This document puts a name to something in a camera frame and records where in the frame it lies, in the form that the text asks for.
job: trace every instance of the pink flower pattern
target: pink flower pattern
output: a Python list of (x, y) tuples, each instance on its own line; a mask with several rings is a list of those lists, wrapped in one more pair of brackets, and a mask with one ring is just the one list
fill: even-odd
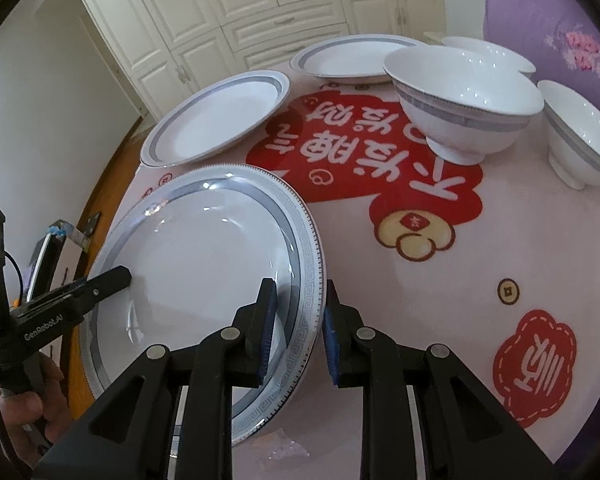
[(544, 44), (555, 50), (562, 50), (562, 58), (571, 70), (594, 72), (600, 79), (600, 44), (590, 34), (572, 30), (565, 34), (558, 33), (551, 41)]

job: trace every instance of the cabinet handle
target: cabinet handle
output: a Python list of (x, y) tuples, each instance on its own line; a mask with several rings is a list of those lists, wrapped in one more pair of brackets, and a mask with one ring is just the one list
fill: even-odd
[(183, 85), (186, 85), (186, 84), (187, 84), (187, 80), (186, 80), (186, 79), (184, 79), (184, 76), (182, 75), (182, 72), (180, 71), (180, 67), (178, 67), (178, 68), (176, 69), (176, 74), (178, 74), (178, 79), (180, 79), (180, 82), (181, 82)]
[(300, 52), (304, 48), (306, 48), (304, 45), (295, 46), (293, 48), (288, 48), (286, 50), (283, 50), (282, 53), (283, 54), (293, 54), (295, 52)]
[(187, 78), (187, 81), (191, 81), (191, 76), (189, 75), (189, 72), (187, 71), (187, 69), (184, 68), (184, 65), (181, 65), (180, 68), (182, 69), (182, 73), (184, 74), (184, 77)]
[(287, 23), (291, 23), (292, 21), (295, 21), (296, 17), (295, 16), (289, 16), (288, 18), (285, 18), (284, 20), (275, 20), (273, 23), (275, 23), (276, 25), (286, 25)]

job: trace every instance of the plate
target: plate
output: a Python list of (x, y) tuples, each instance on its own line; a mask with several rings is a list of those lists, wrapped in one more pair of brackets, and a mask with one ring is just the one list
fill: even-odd
[(391, 81), (384, 58), (394, 50), (424, 45), (421, 41), (390, 34), (357, 34), (321, 41), (298, 52), (291, 68), (342, 84)]
[(258, 70), (219, 81), (169, 112), (142, 145), (140, 160), (168, 168), (233, 146), (267, 120), (289, 93), (282, 72)]
[(263, 278), (276, 281), (269, 372), (259, 389), (234, 388), (234, 444), (262, 427), (299, 381), (324, 309), (320, 240), (295, 191), (247, 165), (186, 173), (120, 221), (90, 277), (118, 265), (131, 271), (131, 286), (102, 301), (80, 326), (95, 397), (148, 346), (198, 344), (256, 300)]

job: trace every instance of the screw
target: screw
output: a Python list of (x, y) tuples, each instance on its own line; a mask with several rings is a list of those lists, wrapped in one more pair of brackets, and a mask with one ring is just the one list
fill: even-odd
[(228, 326), (222, 330), (220, 337), (227, 341), (233, 341), (234, 339), (238, 339), (240, 337), (240, 331), (236, 327)]
[(437, 357), (438, 359), (449, 357), (449, 354), (451, 354), (451, 350), (449, 350), (449, 348), (445, 345), (436, 344), (431, 347), (431, 355), (433, 355), (433, 357)]
[(356, 332), (356, 335), (365, 341), (369, 341), (376, 337), (376, 331), (373, 328), (369, 328), (368, 326), (363, 326), (359, 328)]
[(160, 359), (161, 357), (164, 357), (166, 353), (167, 351), (162, 345), (149, 346), (149, 348), (146, 350), (146, 356), (149, 359)]

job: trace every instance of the cable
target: cable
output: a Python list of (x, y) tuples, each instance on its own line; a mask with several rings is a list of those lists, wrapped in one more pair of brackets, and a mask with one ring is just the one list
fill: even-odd
[(18, 306), (22, 306), (22, 299), (24, 297), (24, 284), (22, 282), (22, 274), (20, 272), (20, 267), (18, 267), (16, 260), (14, 260), (13, 256), (11, 256), (7, 251), (4, 251), (4, 255), (9, 259), (9, 261), (13, 264), (13, 267), (16, 269), (18, 280), (20, 282), (20, 301), (18, 302)]

